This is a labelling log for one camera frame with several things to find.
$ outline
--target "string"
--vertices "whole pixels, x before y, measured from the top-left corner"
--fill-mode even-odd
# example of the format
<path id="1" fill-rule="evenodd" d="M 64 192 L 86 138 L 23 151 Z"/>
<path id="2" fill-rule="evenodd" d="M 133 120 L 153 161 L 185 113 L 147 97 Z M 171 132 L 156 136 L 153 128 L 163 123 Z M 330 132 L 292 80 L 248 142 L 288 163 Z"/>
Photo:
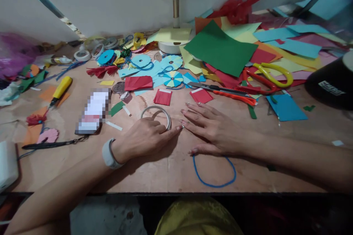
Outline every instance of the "string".
<path id="1" fill-rule="evenodd" d="M 232 183 L 234 183 L 235 179 L 236 179 L 236 170 L 235 170 L 235 167 L 234 165 L 232 164 L 232 162 L 228 159 L 227 156 L 224 156 L 224 158 L 227 159 L 227 161 L 230 163 L 230 165 L 232 166 L 233 168 L 233 172 L 234 172 L 234 177 L 232 180 L 230 180 L 229 182 L 225 183 L 225 184 L 222 184 L 222 185 L 211 185 L 211 184 L 208 184 L 206 182 L 204 182 L 201 177 L 199 176 L 199 173 L 197 171 L 197 168 L 196 168 L 196 163 L 195 163 L 195 155 L 192 156 L 192 159 L 193 159 L 193 162 L 194 162 L 194 169 L 195 169 L 195 172 L 196 172 L 196 175 L 197 177 L 199 178 L 200 182 L 203 183 L 204 185 L 208 186 L 208 187 L 213 187 L 213 188 L 222 188 L 222 187 L 225 187 L 227 185 L 230 185 Z"/>

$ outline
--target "hand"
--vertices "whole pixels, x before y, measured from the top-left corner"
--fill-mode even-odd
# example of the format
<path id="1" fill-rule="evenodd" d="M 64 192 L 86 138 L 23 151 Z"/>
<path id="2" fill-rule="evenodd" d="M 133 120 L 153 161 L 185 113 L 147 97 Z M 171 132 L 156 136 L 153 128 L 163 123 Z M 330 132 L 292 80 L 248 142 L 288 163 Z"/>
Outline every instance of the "hand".
<path id="1" fill-rule="evenodd" d="M 246 149 L 257 138 L 257 133 L 241 128 L 213 107 L 203 103 L 197 103 L 197 105 L 186 103 L 185 105 L 196 113 L 184 109 L 181 112 L 186 118 L 200 126 L 185 120 L 180 120 L 180 122 L 187 130 L 210 141 L 210 143 L 196 145 L 189 151 L 191 155 L 196 153 L 244 155 Z"/>
<path id="2" fill-rule="evenodd" d="M 181 129 L 180 125 L 166 131 L 166 127 L 153 118 L 139 119 L 122 141 L 119 143 L 114 141 L 113 155 L 118 163 L 123 164 L 132 158 L 156 153 Z"/>

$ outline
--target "white device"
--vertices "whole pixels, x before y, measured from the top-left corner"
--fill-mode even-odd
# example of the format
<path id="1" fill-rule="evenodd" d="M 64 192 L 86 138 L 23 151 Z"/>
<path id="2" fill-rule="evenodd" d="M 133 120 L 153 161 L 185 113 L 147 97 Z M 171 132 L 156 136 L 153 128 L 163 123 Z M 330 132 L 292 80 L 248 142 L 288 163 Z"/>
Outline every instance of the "white device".
<path id="1" fill-rule="evenodd" d="M 0 193 L 18 178 L 18 165 L 15 144 L 0 142 Z"/>

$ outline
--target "fan pole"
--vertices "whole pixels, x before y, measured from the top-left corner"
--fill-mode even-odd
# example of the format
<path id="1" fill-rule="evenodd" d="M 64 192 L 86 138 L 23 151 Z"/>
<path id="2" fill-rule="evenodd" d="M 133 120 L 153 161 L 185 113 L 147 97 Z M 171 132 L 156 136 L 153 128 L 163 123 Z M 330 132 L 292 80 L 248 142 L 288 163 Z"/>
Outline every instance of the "fan pole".
<path id="1" fill-rule="evenodd" d="M 173 0 L 173 27 L 180 28 L 180 20 L 179 20 L 179 0 Z"/>

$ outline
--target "white wristband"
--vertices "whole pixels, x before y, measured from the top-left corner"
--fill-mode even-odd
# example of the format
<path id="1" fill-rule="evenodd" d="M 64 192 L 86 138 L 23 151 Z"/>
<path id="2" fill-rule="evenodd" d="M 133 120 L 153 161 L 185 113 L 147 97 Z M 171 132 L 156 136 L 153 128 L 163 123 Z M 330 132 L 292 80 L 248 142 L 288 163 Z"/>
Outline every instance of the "white wristband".
<path id="1" fill-rule="evenodd" d="M 113 153 L 111 151 L 111 144 L 113 141 L 115 141 L 115 139 L 111 138 L 103 145 L 102 155 L 103 155 L 103 160 L 104 160 L 106 166 L 108 166 L 109 168 L 111 168 L 113 170 L 116 170 L 116 169 L 119 169 L 124 164 L 118 163 L 117 160 L 115 160 L 115 158 L 113 156 Z"/>

